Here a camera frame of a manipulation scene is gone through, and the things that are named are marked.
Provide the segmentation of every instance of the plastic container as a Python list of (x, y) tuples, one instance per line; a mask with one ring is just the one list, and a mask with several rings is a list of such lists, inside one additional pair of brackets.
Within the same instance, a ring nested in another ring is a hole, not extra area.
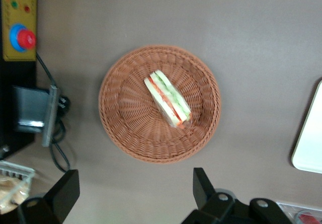
[(290, 203), (277, 202), (277, 204), (294, 224), (322, 223), (322, 209)]
[(28, 198), (35, 170), (7, 161), (0, 161), (0, 175), (2, 175), (0, 182), (13, 181), (15, 183), (9, 190), (4, 190), (4, 187), (2, 190), (0, 189), (3, 191), (2, 194), (5, 193), (0, 198), (0, 212), (3, 214), (11, 211)]

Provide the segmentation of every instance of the food package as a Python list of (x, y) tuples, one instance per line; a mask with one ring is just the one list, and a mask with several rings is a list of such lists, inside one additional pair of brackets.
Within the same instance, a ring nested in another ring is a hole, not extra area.
[(28, 185), (25, 183), (18, 190), (12, 191), (20, 185), (21, 180), (0, 175), (0, 214), (5, 214), (17, 208), (28, 198)]
[(192, 123), (192, 112), (185, 98), (161, 70), (152, 72), (144, 83), (170, 126), (185, 128)]

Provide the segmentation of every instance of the black cable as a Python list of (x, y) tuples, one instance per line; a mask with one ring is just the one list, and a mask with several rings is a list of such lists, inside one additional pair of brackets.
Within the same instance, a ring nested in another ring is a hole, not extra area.
[(46, 74), (48, 75), (49, 79), (51, 80), (51, 84), (53, 86), (57, 86), (56, 85), (56, 81), (54, 80), (54, 78), (52, 77), (51, 73), (49, 72), (47, 66), (45, 65), (45, 63), (42, 61), (42, 59), (40, 58), (40, 55), (38, 53), (36, 53), (36, 57), (38, 59), (38, 61), (41, 63), (41, 66), (44, 68)]
[[(42, 61), (40, 55), (38, 53), (36, 53), (37, 59), (40, 62), (41, 66), (44, 68), (46, 74), (48, 75), (49, 79), (51, 80), (51, 84), (53, 86), (56, 87), (56, 81), (54, 80), (54, 78), (52, 77), (51, 73), (49, 72), (48, 68), (46, 67), (45, 63)], [(51, 143), (49, 145), (49, 150), (50, 150), (50, 155), (52, 160), (54, 161), (54, 164), (56, 165), (56, 167), (66, 173), (68, 170), (70, 170), (70, 163), (68, 158), (66, 157), (65, 153), (63, 152), (63, 150), (60, 148), (59, 143), (65, 138), (65, 134), (66, 134), (66, 128), (65, 125), (63, 124), (63, 122), (61, 121), (61, 119), (58, 119), (56, 121), (56, 124), (58, 126), (58, 129), (53, 133), (52, 138), (51, 138)], [(54, 149), (53, 149), (53, 145), (56, 147), (56, 149), (58, 150), (58, 152), (60, 153), (60, 155), (62, 156), (62, 158), (65, 160), (67, 168), (64, 169), (58, 162), (55, 154), (54, 154)]]
[[(70, 163), (68, 161), (68, 158), (66, 157), (65, 153), (63, 152), (63, 150), (60, 148), (60, 146), (58, 145), (65, 137), (65, 133), (66, 133), (66, 128), (63, 124), (63, 122), (61, 120), (58, 121), (58, 126), (59, 126), (59, 130), (56, 131), (56, 133), (53, 134), (53, 137), (52, 137), (52, 141), (51, 141), (51, 144), (49, 145), (49, 150), (50, 150), (50, 154), (51, 154), (51, 158), (52, 160), (54, 161), (54, 164), (56, 165), (56, 167), (66, 173), (68, 170), (70, 170)], [(54, 154), (54, 150), (53, 150), (53, 145), (56, 147), (56, 149), (59, 151), (60, 155), (63, 157), (63, 159), (65, 160), (66, 162), (66, 165), (67, 165), (67, 168), (64, 169), (58, 162), (55, 154)]]

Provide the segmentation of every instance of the round wicker tray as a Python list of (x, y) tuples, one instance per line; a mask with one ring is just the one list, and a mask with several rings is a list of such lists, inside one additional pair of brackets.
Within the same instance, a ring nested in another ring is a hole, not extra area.
[[(191, 107), (192, 124), (173, 128), (164, 120), (143, 80), (160, 69)], [(99, 95), (102, 124), (127, 154), (151, 163), (174, 163), (204, 147), (220, 118), (220, 94), (210, 69), (193, 54), (167, 45), (134, 50), (112, 66)]]

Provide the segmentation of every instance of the plastic sandwich wrap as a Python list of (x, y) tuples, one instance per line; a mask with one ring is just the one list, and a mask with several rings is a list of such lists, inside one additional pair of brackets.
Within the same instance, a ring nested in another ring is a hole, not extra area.
[(17, 208), (28, 198), (28, 184), (21, 180), (0, 175), (0, 213), (5, 214)]
[(152, 72), (144, 79), (144, 83), (160, 113), (171, 127), (183, 129), (192, 124), (190, 106), (162, 71)]
[(295, 224), (321, 224), (322, 209), (295, 203), (277, 202), (285, 215)]

